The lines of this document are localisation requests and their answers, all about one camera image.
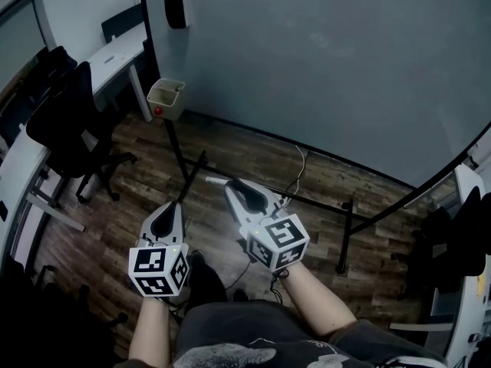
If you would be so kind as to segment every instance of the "desk leg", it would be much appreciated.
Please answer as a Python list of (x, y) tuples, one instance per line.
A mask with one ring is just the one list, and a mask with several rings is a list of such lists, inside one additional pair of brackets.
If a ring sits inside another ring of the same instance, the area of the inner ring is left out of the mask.
[(48, 203), (43, 202), (37, 196), (28, 193), (26, 199), (36, 207), (39, 207), (42, 211), (47, 212), (51, 217), (59, 219), (64, 224), (67, 224), (68, 226), (71, 226), (72, 228), (75, 228), (80, 232), (83, 232), (85, 230), (85, 226), (79, 224), (71, 218), (68, 218), (65, 214), (60, 213), (58, 210), (53, 209)]
[(133, 90), (135, 90), (135, 94), (137, 95), (138, 104), (140, 105), (143, 118), (147, 123), (149, 123), (150, 121), (152, 121), (152, 115), (150, 114), (150, 109), (148, 108), (145, 94), (143, 94), (143, 90), (141, 89), (140, 79), (138, 79), (137, 69), (135, 68), (134, 64), (130, 65), (128, 74), (130, 75), (130, 81), (133, 85)]

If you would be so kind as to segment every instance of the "black office chair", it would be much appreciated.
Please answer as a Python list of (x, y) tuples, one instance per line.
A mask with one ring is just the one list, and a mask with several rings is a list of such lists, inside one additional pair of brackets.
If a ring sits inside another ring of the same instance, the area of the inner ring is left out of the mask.
[[(33, 140), (51, 150), (47, 164), (56, 173), (64, 178), (84, 177), (76, 193), (80, 203), (87, 201), (81, 193), (94, 173), (109, 196), (113, 200), (119, 199), (119, 195), (111, 190), (109, 175), (102, 167), (125, 161), (135, 163), (137, 158), (132, 153), (109, 155), (113, 146), (112, 126), (95, 107), (89, 63), (81, 63), (67, 75), (63, 88), (43, 102), (26, 129)], [(87, 133), (97, 140), (91, 150), (86, 144)]]
[[(453, 219), (443, 208), (424, 219), (421, 230), (414, 233), (417, 242), (412, 255), (391, 255), (393, 260), (408, 264), (406, 291), (397, 296), (398, 300), (425, 287), (435, 287), (440, 293), (457, 291), (462, 277), (483, 273), (485, 244), (489, 241), (489, 221), (483, 221), (484, 207), (475, 187)], [(447, 250), (433, 258), (433, 246), (443, 243)]]

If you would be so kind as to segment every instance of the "forearm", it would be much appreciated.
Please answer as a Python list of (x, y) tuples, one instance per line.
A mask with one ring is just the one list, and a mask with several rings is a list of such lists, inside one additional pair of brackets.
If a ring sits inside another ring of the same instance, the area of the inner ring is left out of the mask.
[(169, 308), (155, 298), (143, 299), (128, 358), (156, 368), (170, 363)]
[(356, 321), (348, 306), (325, 287), (300, 261), (288, 267), (283, 286), (318, 336), (334, 333)]

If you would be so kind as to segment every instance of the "gray t-shirt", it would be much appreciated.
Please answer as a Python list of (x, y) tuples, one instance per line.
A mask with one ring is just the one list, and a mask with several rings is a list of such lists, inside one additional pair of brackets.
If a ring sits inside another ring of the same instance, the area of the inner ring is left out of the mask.
[[(405, 364), (401, 359), (390, 361), (402, 356)], [(419, 359), (408, 360), (411, 356)], [(337, 331), (328, 343), (315, 339), (305, 324), (283, 306), (248, 301), (205, 304), (190, 310), (177, 337), (173, 366), (373, 368), (387, 364), (436, 368), (443, 367), (441, 361), (441, 356), (366, 320)], [(121, 368), (130, 366), (140, 364), (128, 361)]]

